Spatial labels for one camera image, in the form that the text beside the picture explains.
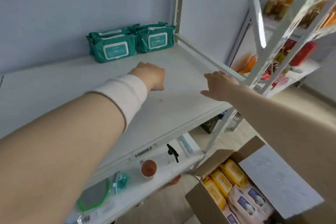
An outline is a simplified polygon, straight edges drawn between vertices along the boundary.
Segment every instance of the green wet wipes pack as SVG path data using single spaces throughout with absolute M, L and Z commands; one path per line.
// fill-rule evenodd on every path
M 88 35 L 86 35 L 86 39 L 89 42 L 90 47 L 90 56 L 94 56 L 94 49 L 93 46 L 95 45 L 95 38 L 97 37 L 110 37 L 114 35 L 119 34 L 130 34 L 131 32 L 127 28 L 121 28 L 121 29 L 114 29 L 114 30 L 108 30 L 103 32 L 90 32 Z
M 134 56 L 137 54 L 137 37 L 134 34 L 120 34 L 95 38 L 93 50 L 94 60 L 99 63 Z
M 174 46 L 175 26 L 148 27 L 136 33 L 138 52 L 154 52 Z
M 136 33 L 137 31 L 148 28 L 148 27 L 164 27 L 164 26 L 167 26 L 167 23 L 166 22 L 161 22 L 161 21 L 156 22 L 156 23 L 152 23 L 152 24 L 146 24 L 146 25 L 137 23 L 137 24 L 134 24 L 134 25 L 128 27 L 127 30 L 132 32 L 132 33 Z

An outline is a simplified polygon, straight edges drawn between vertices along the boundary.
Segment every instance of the hand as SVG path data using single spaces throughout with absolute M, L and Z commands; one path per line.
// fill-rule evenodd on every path
M 204 77 L 208 81 L 209 90 L 202 90 L 201 94 L 217 101 L 228 102 L 236 94 L 237 89 L 245 87 L 239 85 L 235 78 L 226 75 L 222 71 L 204 74 Z
M 147 91 L 164 90 L 163 82 L 166 71 L 157 65 L 139 62 L 128 74 L 139 77 L 146 85 Z

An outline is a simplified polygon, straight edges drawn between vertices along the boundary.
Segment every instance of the sleeve cuff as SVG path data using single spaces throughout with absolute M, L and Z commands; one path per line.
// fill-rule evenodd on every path
M 124 131 L 147 98 L 147 88 L 144 82 L 131 74 L 107 80 L 88 92 L 100 93 L 118 106 L 125 119 Z

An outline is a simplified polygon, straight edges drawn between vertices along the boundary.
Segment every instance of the barcode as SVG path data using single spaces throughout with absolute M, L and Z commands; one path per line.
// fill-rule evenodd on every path
M 89 223 L 90 220 L 91 220 L 90 215 L 85 216 L 85 217 L 82 218 L 82 223 L 83 223 L 83 224 Z
M 151 149 L 152 149 L 152 147 L 149 146 L 149 147 L 146 148 L 145 150 L 143 150 L 143 151 L 137 153 L 137 154 L 135 155 L 135 158 L 138 158 L 138 157 L 140 157 L 142 154 L 145 154 L 146 152 L 149 152 Z

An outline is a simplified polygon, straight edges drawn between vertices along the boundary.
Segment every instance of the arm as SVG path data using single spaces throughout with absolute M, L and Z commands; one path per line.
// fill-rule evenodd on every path
M 129 74 L 145 93 L 164 89 L 165 71 L 155 65 L 139 63 Z M 1 139 L 1 222 L 63 223 L 129 123 L 122 111 L 104 95 L 87 93 Z
M 231 103 L 325 200 L 336 198 L 335 175 L 331 171 L 336 166 L 336 158 L 332 157 L 336 149 L 335 126 L 267 99 L 223 72 L 204 76 L 209 90 L 201 94 Z

